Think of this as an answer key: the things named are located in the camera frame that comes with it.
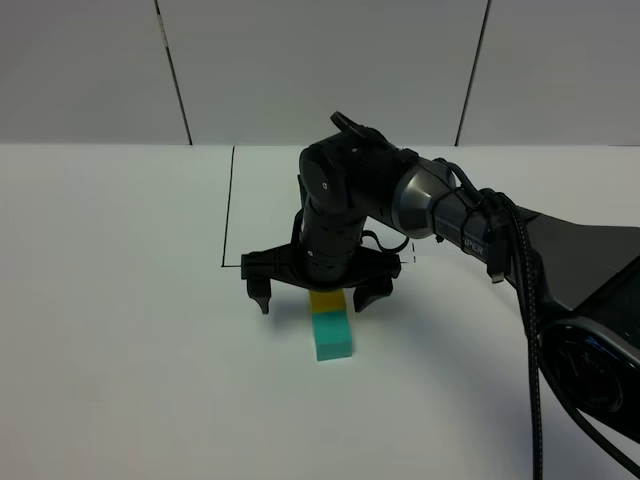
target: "stacked blocks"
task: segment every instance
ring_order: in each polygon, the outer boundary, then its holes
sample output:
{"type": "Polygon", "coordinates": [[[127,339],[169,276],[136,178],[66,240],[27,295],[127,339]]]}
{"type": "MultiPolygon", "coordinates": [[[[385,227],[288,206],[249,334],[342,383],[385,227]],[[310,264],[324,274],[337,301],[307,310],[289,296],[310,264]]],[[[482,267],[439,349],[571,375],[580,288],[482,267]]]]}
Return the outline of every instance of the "stacked blocks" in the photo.
{"type": "Polygon", "coordinates": [[[319,362],[353,354],[353,339],[343,290],[312,292],[311,319],[319,362]]]}

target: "black line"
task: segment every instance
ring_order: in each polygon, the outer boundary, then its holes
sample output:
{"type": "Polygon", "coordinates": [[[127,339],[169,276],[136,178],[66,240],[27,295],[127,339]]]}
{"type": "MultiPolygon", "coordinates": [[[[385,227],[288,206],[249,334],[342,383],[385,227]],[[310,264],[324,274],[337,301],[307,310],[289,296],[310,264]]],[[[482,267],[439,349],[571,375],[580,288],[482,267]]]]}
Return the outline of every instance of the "black line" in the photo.
{"type": "Polygon", "coordinates": [[[229,173],[229,196],[227,197],[227,220],[224,224],[224,244],[222,246],[222,268],[231,267],[233,265],[225,265],[224,260],[227,256],[227,233],[229,233],[229,210],[231,210],[231,189],[233,188],[233,160],[236,156],[236,146],[231,149],[231,172],[229,173]]]}
{"type": "Polygon", "coordinates": [[[478,38],[478,47],[476,48],[476,57],[473,59],[473,67],[471,68],[471,76],[469,77],[469,85],[467,86],[467,95],[464,97],[464,106],[462,107],[462,115],[460,116],[460,123],[458,124],[458,133],[456,134],[455,146],[460,144],[460,134],[462,133],[462,125],[464,124],[464,118],[467,115],[467,105],[469,103],[469,96],[471,95],[471,87],[473,86],[473,80],[476,76],[476,67],[478,66],[478,58],[480,58],[480,50],[482,49],[482,42],[484,40],[484,30],[487,26],[487,19],[489,18],[489,10],[491,10],[491,0],[487,0],[487,8],[484,11],[484,18],[482,19],[482,28],[480,29],[480,38],[478,38]]]}
{"type": "Polygon", "coordinates": [[[173,78],[173,86],[176,89],[176,95],[178,96],[178,103],[180,104],[180,112],[182,113],[182,121],[184,122],[184,129],[187,132],[187,138],[189,139],[189,145],[193,145],[193,140],[191,139],[191,130],[189,129],[189,122],[187,121],[187,113],[184,109],[184,102],[182,101],[182,94],[180,93],[180,87],[178,86],[178,77],[176,77],[176,69],[173,66],[173,58],[171,57],[171,51],[169,50],[169,40],[167,39],[167,32],[164,28],[164,22],[162,21],[162,14],[160,13],[160,5],[158,5],[158,0],[154,0],[156,4],[156,13],[158,14],[158,21],[160,22],[162,35],[164,42],[164,49],[167,52],[167,60],[169,61],[169,68],[171,69],[171,77],[173,78]]]}

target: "yellow block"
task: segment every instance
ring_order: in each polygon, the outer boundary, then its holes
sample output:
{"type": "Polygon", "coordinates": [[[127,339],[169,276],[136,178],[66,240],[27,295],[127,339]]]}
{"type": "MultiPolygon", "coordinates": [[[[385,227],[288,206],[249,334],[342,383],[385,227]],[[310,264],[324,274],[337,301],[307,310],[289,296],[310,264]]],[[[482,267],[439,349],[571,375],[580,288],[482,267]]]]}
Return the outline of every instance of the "yellow block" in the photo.
{"type": "Polygon", "coordinates": [[[309,290],[311,297],[311,313],[327,313],[347,309],[344,298],[344,290],[333,292],[313,292],[309,290]]]}

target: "teal block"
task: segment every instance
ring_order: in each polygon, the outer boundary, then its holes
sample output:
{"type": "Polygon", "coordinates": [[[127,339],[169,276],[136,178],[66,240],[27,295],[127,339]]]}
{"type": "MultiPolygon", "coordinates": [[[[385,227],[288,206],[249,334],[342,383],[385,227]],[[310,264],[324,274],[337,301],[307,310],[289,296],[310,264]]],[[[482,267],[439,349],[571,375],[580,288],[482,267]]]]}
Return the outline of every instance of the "teal block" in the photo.
{"type": "Polygon", "coordinates": [[[353,355],[351,327],[345,310],[314,313],[311,319],[319,362],[353,355]]]}

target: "white table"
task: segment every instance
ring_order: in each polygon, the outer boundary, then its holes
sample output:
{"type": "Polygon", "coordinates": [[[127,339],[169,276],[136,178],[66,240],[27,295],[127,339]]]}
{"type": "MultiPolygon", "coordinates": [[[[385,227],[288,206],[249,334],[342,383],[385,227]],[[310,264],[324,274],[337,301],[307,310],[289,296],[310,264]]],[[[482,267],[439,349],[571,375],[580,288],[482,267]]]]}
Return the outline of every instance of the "white table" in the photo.
{"type": "MultiPolygon", "coordinates": [[[[416,242],[393,295],[350,313],[351,359],[315,361],[306,292],[274,284],[269,316],[246,297],[232,265],[288,241],[299,151],[236,148],[220,268],[231,148],[0,146],[1,478],[530,477],[515,295],[471,257],[416,242]]],[[[418,151],[534,210],[640,225],[639,149],[418,151]]],[[[630,478],[543,389],[545,478],[630,478]]]]}

